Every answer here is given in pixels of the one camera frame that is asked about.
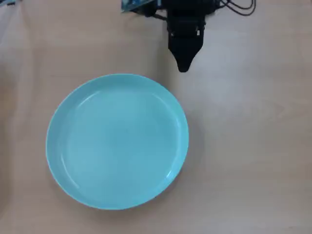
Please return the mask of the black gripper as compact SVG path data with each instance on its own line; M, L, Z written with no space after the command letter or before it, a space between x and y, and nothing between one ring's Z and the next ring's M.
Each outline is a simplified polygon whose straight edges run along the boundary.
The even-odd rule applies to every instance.
M195 11L168 11L168 48L179 72L186 73L203 46L205 15Z

